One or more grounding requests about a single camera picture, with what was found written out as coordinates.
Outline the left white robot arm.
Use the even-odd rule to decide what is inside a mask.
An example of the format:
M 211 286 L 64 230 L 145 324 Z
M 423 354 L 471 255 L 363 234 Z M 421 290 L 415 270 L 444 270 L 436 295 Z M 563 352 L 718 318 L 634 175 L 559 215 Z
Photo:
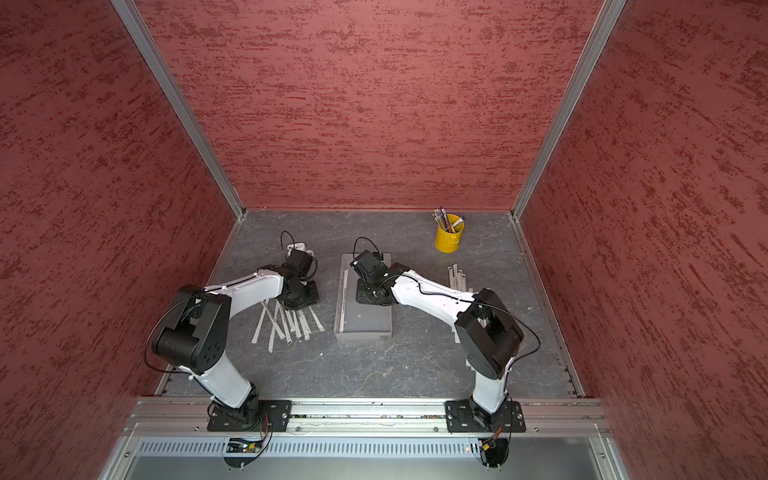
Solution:
M 243 431 L 256 429 L 265 423 L 266 414 L 259 407 L 256 387 L 226 354 L 230 319 L 272 299 L 285 310 L 316 304 L 317 266 L 312 254 L 293 249 L 282 264 L 265 265 L 228 283 L 185 286 L 150 333 L 148 348 L 211 395 L 214 420 Z

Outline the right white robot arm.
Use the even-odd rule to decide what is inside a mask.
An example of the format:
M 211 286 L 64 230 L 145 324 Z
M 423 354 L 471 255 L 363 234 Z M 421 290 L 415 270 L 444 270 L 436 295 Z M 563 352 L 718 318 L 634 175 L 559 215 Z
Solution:
M 508 375 L 515 362 L 541 348 L 541 339 L 508 311 L 500 297 L 484 288 L 462 292 L 431 281 L 400 263 L 365 250 L 350 267 L 359 277 L 357 300 L 375 306 L 403 305 L 453 327 L 475 371 L 468 405 L 475 423 L 488 430 L 509 402 Z

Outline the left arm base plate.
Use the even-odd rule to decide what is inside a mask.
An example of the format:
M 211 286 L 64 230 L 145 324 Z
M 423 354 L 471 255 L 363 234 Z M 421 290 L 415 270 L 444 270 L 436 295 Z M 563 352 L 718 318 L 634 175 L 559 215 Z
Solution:
M 224 433 L 285 432 L 292 407 L 290 400 L 247 400 L 239 408 L 212 401 L 207 410 L 207 430 Z

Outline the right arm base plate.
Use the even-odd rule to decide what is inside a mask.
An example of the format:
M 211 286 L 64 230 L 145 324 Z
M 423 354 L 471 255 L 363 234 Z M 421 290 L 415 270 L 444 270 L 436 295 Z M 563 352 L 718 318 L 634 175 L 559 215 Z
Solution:
M 525 433 L 527 430 L 521 404 L 503 400 L 495 413 L 488 413 L 471 399 L 444 403 L 447 429 L 450 433 L 492 434 Z

